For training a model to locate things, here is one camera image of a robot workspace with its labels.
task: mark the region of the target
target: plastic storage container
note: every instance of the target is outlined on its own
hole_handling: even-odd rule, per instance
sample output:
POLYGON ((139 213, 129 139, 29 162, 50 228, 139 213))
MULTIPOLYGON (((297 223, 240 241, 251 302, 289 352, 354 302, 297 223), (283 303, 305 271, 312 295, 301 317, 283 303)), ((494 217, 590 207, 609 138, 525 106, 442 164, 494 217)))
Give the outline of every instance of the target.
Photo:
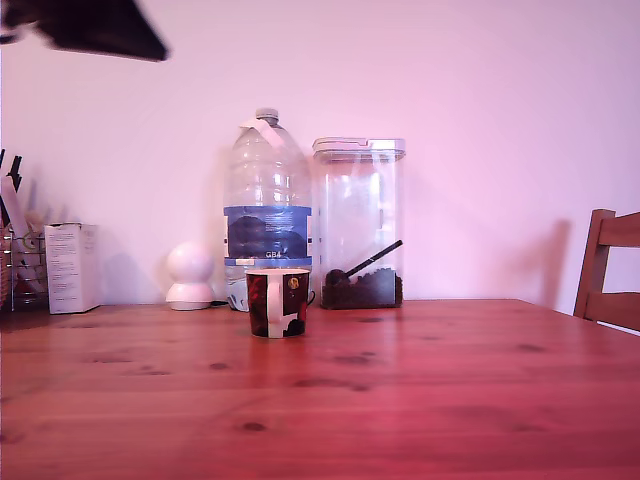
POLYGON ((402 304, 401 139, 320 138, 318 210, 321 304, 329 309, 402 304))
POLYGON ((225 275, 231 308, 246 312, 248 269, 311 270, 312 185, 307 159, 277 110, 258 109, 242 129, 225 179, 225 275))

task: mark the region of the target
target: coffee grounds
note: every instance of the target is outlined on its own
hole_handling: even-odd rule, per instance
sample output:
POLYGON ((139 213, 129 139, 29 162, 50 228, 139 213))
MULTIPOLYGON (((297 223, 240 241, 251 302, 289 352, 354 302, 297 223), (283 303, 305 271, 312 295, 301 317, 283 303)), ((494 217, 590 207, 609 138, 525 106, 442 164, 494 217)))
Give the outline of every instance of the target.
POLYGON ((330 310, 385 308, 402 305, 402 278, 391 268, 367 273, 355 283, 322 287, 322 307, 330 310))

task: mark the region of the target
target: container lid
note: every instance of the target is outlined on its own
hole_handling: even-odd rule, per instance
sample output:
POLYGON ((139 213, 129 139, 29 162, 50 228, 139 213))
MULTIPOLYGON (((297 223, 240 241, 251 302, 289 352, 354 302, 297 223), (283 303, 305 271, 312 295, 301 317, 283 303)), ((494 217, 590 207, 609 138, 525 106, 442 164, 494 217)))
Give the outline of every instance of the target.
POLYGON ((265 118, 273 118, 278 120, 278 110, 275 108, 259 108, 256 110, 256 118, 258 120, 264 120, 265 118))
POLYGON ((314 154, 343 153, 346 155, 393 152, 395 160, 400 160, 406 153, 406 143, 402 138, 323 137, 313 142, 313 152, 314 154))

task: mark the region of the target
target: plastic water bottle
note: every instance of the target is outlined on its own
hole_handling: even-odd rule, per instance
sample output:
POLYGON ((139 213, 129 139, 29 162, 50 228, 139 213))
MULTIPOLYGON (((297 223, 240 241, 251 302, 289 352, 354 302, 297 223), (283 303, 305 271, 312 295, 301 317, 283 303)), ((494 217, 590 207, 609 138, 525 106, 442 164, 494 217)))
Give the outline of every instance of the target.
POLYGON ((248 269, 311 270, 311 175, 277 110, 258 109, 242 129, 225 181, 225 275, 231 308, 248 311, 248 269))

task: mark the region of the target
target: wire basket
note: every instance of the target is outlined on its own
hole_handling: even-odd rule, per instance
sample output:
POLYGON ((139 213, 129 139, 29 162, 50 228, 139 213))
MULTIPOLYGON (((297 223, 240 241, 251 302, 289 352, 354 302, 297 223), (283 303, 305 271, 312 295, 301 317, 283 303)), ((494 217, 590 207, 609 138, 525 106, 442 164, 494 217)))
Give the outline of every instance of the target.
POLYGON ((48 308, 44 235, 27 240, 14 237, 13 232, 7 230, 3 235, 2 286, 4 289, 8 283, 8 291, 0 307, 7 310, 10 306, 12 312, 48 308))
POLYGON ((0 228, 0 309, 7 304, 11 290, 11 235, 0 228))

